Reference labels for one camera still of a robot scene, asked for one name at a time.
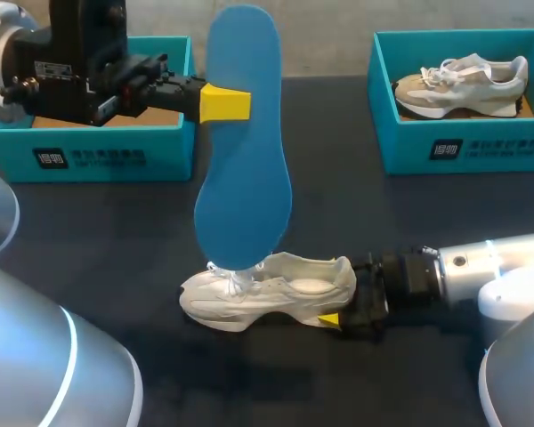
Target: shoe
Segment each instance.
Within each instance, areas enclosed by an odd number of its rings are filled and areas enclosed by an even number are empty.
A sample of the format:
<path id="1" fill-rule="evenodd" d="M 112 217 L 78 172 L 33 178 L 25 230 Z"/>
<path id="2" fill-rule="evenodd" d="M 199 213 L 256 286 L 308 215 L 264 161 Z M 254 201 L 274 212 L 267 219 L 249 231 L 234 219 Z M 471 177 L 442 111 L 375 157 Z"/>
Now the shoe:
<path id="1" fill-rule="evenodd" d="M 281 253 L 237 272 L 209 263 L 208 271 L 188 279 L 182 289 L 182 309 L 214 329 L 240 332 L 274 311 L 305 325 L 325 327 L 319 316 L 350 302 L 356 276 L 346 257 L 315 261 Z"/>
<path id="2" fill-rule="evenodd" d="M 472 109 L 494 117 L 515 117 L 516 101 L 528 83 L 528 61 L 489 62 L 476 53 L 445 60 L 439 68 L 402 78 L 395 99 L 422 117 L 442 118 L 453 109 Z"/>

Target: shoe box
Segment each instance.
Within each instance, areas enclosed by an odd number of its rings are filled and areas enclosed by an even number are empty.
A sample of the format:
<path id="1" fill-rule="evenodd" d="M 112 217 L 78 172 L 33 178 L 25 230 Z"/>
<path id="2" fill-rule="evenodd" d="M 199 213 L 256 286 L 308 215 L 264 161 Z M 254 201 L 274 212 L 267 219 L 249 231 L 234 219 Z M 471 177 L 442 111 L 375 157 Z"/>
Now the shoe box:
<path id="1" fill-rule="evenodd" d="M 475 52 L 491 61 L 528 60 L 529 82 L 517 117 L 455 110 L 432 120 L 398 108 L 394 82 Z M 389 174 L 534 171 L 534 29 L 375 33 L 368 98 Z"/>
<path id="2" fill-rule="evenodd" d="M 194 73 L 189 37 L 129 37 L 129 49 L 166 52 L 172 71 Z M 0 123 L 0 169 L 8 182 L 187 181 L 194 133 L 183 115 L 161 109 L 103 127 L 25 116 Z"/>

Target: insole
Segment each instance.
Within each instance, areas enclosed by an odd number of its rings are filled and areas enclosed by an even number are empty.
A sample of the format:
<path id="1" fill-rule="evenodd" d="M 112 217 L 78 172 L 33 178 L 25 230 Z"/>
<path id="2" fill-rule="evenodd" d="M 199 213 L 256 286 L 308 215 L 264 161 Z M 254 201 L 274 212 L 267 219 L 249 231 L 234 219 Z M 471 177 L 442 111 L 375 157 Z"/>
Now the insole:
<path id="1" fill-rule="evenodd" d="M 206 79 L 252 96 L 248 121 L 209 125 L 213 153 L 194 211 L 207 259 L 244 270 L 275 250 L 291 213 L 280 130 L 280 43 L 267 12 L 240 5 L 217 16 L 208 36 Z"/>
<path id="2" fill-rule="evenodd" d="M 313 278 L 298 278 L 291 282 L 291 286 L 301 294 L 323 294 L 333 288 L 327 281 Z"/>

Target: table surface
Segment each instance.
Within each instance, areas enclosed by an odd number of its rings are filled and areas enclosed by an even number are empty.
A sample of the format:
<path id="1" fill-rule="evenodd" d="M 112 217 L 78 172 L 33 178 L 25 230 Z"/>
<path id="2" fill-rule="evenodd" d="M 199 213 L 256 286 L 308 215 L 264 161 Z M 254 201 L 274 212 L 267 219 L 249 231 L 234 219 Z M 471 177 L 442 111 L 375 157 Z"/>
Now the table surface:
<path id="1" fill-rule="evenodd" d="M 284 81 L 294 209 L 281 250 L 329 259 L 534 232 L 534 173 L 384 176 L 366 84 Z M 206 265 L 192 211 L 209 151 L 204 130 L 188 183 L 14 186 L 20 227 L 0 268 L 131 351 L 142 427 L 486 426 L 466 334 L 400 327 L 373 345 L 299 325 L 222 334 L 188 322 L 178 295 Z"/>

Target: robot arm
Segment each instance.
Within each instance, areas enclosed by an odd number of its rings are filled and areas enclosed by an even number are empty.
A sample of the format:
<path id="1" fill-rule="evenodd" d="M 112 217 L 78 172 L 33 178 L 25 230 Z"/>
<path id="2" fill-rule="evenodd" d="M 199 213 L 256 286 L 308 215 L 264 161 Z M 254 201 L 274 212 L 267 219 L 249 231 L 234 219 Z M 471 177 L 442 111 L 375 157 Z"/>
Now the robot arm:
<path id="1" fill-rule="evenodd" d="M 95 126 L 148 107 L 197 123 L 249 119 L 250 93 L 177 76 L 164 53 L 130 54 L 125 0 L 51 0 L 50 19 L 38 28 L 23 8 L 0 2 L 0 120 L 15 120 L 15 105 Z"/>

